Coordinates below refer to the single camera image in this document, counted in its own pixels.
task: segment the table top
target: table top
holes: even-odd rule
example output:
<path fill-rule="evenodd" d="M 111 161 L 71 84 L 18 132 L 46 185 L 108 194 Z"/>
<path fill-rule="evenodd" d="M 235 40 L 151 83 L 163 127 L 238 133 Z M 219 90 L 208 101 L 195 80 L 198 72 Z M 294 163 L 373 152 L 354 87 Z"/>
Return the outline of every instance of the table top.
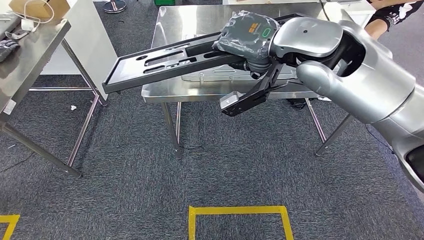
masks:
<path fill-rule="evenodd" d="M 0 116 L 10 100 L 19 104 L 24 98 L 70 28 L 66 19 L 41 24 L 20 39 L 20 47 L 0 63 Z"/>
<path fill-rule="evenodd" d="M 325 12 L 332 22 L 352 21 L 348 13 L 335 2 L 324 5 Z M 185 5 L 162 6 L 159 9 L 152 48 L 172 44 L 187 39 L 187 36 L 219 32 L 231 18 L 233 12 L 246 10 L 273 18 L 293 13 L 304 14 L 325 20 L 321 4 L 281 3 L 252 5 Z M 257 81 L 184 81 L 174 77 L 143 86 L 141 95 L 147 103 L 215 101 L 232 91 L 246 93 Z M 284 84 L 287 80 L 278 80 Z M 319 95 L 298 84 L 271 92 L 270 99 L 317 98 Z"/>

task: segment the stainless steel table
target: stainless steel table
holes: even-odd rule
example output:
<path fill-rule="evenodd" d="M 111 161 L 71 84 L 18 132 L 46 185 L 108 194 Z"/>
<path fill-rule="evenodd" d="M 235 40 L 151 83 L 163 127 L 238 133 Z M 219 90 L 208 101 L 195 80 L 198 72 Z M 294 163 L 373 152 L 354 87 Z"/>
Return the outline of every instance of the stainless steel table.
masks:
<path fill-rule="evenodd" d="M 352 21 L 348 13 L 337 3 L 326 3 L 325 11 L 332 22 L 340 20 Z M 233 12 L 246 10 L 273 18 L 293 13 L 304 14 L 313 18 L 326 20 L 320 3 L 282 3 L 252 5 L 186 5 L 162 6 L 157 16 L 153 35 L 152 48 L 172 44 L 187 39 L 187 36 L 219 32 L 231 18 Z M 222 96 L 239 91 L 246 93 L 256 81 L 184 81 L 181 77 L 170 78 L 144 85 L 141 95 L 146 103 L 161 103 L 165 121 L 177 158 L 181 158 L 179 137 L 182 102 L 217 101 Z M 347 123 L 352 121 L 348 116 L 344 124 L 337 128 L 330 139 L 326 139 L 320 123 L 315 115 L 309 98 L 321 97 L 303 85 L 289 83 L 288 86 L 271 92 L 270 99 L 305 98 L 319 136 L 323 141 L 320 149 L 325 149 L 334 138 L 341 133 Z M 176 129 L 170 115 L 168 103 L 177 102 Z"/>
<path fill-rule="evenodd" d="M 105 106 L 107 103 L 96 89 L 93 81 L 90 79 L 69 44 L 64 39 L 65 34 L 70 28 L 71 25 L 66 19 L 58 19 L 47 24 L 41 24 L 37 31 L 32 32 L 19 40 L 20 48 L 14 52 L 13 55 L 9 56 L 6 61 L 0 63 L 0 130 L 51 161 L 58 168 L 72 176 L 80 177 L 81 173 L 73 169 L 72 165 L 96 105 L 100 103 Z M 31 88 L 59 44 L 62 44 L 66 52 L 80 70 L 87 87 L 70 86 Z M 85 118 L 84 124 L 67 164 L 63 163 L 53 154 L 30 140 L 28 137 L 24 136 L 21 132 L 14 129 L 7 123 L 13 109 L 21 102 L 28 91 L 89 91 L 94 94 L 93 103 L 88 111 L 87 117 Z"/>

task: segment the yellow tape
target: yellow tape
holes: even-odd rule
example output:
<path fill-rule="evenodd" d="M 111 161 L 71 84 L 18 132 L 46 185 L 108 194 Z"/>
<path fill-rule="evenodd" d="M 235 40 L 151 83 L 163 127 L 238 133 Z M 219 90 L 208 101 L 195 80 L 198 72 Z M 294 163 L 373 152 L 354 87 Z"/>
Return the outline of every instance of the yellow tape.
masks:
<path fill-rule="evenodd" d="M 9 240 L 11 238 L 13 231 L 15 230 L 16 223 L 18 222 L 20 216 L 21 215 L 0 216 L 0 223 L 9 224 L 9 226 L 7 226 L 6 231 L 4 232 L 3 240 Z"/>
<path fill-rule="evenodd" d="M 281 214 L 282 226 L 286 240 L 293 240 L 289 214 L 285 206 L 224 206 L 192 207 L 188 206 L 188 240 L 196 238 L 196 215 L 225 214 Z"/>

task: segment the table leg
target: table leg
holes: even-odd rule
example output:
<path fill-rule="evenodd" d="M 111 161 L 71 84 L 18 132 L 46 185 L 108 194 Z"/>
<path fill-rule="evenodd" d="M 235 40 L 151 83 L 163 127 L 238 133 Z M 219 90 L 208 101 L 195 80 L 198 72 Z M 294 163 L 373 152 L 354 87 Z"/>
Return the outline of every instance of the table leg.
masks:
<path fill-rule="evenodd" d="M 165 117 L 166 126 L 168 127 L 168 132 L 171 137 L 172 146 L 175 151 L 175 156 L 177 159 L 182 159 L 183 156 L 181 155 L 180 145 L 178 144 L 176 131 L 174 129 L 174 122 L 170 114 L 170 107 L 168 106 L 168 103 L 166 102 L 163 102 L 161 104 L 162 104 L 163 115 Z"/>
<path fill-rule="evenodd" d="M 50 152 L 48 152 L 47 150 L 45 150 L 44 148 L 42 148 L 41 146 L 39 146 L 38 144 L 33 142 L 28 137 L 24 136 L 22 133 L 20 133 L 16 129 L 14 129 L 9 124 L 5 123 L 4 126 L 2 127 L 2 130 L 3 130 L 3 132 L 10 135 L 12 138 L 18 140 L 19 142 L 21 142 L 22 144 L 24 144 L 25 146 L 27 146 L 28 148 L 30 148 L 34 152 L 38 153 L 39 155 L 41 155 L 45 159 L 52 162 L 54 165 L 56 165 L 58 168 L 62 169 L 66 173 L 69 173 L 72 176 L 77 177 L 77 178 L 81 177 L 81 173 L 79 171 L 73 169 L 72 167 L 70 167 L 70 166 L 66 165 L 65 163 L 63 163 L 62 161 L 60 161 L 53 154 L 51 154 Z"/>
<path fill-rule="evenodd" d="M 352 116 L 351 114 L 348 114 L 343 119 L 343 121 L 341 121 L 341 123 L 337 126 L 337 128 L 332 132 L 330 137 L 326 141 L 324 141 L 324 143 L 318 148 L 318 150 L 315 152 L 315 154 L 317 156 L 321 156 L 323 154 L 324 150 L 326 148 L 328 148 L 328 146 L 330 144 L 332 144 L 338 136 L 340 136 L 340 134 L 343 132 L 343 130 L 345 130 L 345 128 L 348 126 L 348 124 L 350 124 L 353 120 L 354 120 L 354 116 Z"/>
<path fill-rule="evenodd" d="M 313 123 L 315 124 L 316 130 L 318 130 L 319 137 L 324 143 L 326 141 L 326 135 L 324 134 L 323 129 L 321 128 L 320 122 L 318 121 L 317 115 L 315 114 L 314 108 L 312 107 L 311 101 L 308 98 L 305 98 L 307 108 L 309 109 L 310 115 L 312 116 Z"/>
<path fill-rule="evenodd" d="M 86 134 L 87 127 L 89 126 L 90 120 L 93 116 L 94 110 L 96 109 L 97 102 L 99 100 L 99 95 L 94 97 L 93 103 L 91 104 L 90 110 L 85 117 L 84 124 L 82 125 L 81 131 L 79 132 L 78 138 L 76 139 L 76 143 L 73 146 L 72 153 L 67 161 L 67 164 L 72 167 L 74 164 L 75 157 L 77 156 L 78 150 L 80 149 L 81 143 L 83 142 L 84 135 Z"/>
<path fill-rule="evenodd" d="M 78 68 L 79 72 L 81 73 L 82 79 L 84 79 L 84 82 L 92 89 L 94 96 L 98 95 L 98 102 L 102 106 L 108 105 L 106 100 L 102 97 L 102 94 L 97 89 L 96 85 L 93 83 L 93 80 L 91 79 L 90 75 L 87 73 L 84 66 L 81 64 L 80 60 L 78 59 L 77 55 L 75 55 L 75 52 L 72 50 L 69 43 L 66 41 L 66 39 L 62 40 L 62 46 L 69 55 L 69 57 L 72 59 L 73 63 L 75 63 L 76 67 Z"/>
<path fill-rule="evenodd" d="M 175 123 L 175 135 L 178 144 L 180 143 L 180 125 L 181 125 L 181 107 L 182 102 L 178 102 L 176 105 L 176 123 Z"/>

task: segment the green object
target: green object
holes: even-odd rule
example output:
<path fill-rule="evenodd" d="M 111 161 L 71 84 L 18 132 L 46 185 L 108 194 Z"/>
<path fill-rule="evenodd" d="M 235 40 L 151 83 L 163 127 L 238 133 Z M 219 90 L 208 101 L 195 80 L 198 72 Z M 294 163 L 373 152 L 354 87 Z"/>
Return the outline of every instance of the green object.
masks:
<path fill-rule="evenodd" d="M 175 0 L 154 0 L 154 4 L 158 6 L 175 5 Z"/>

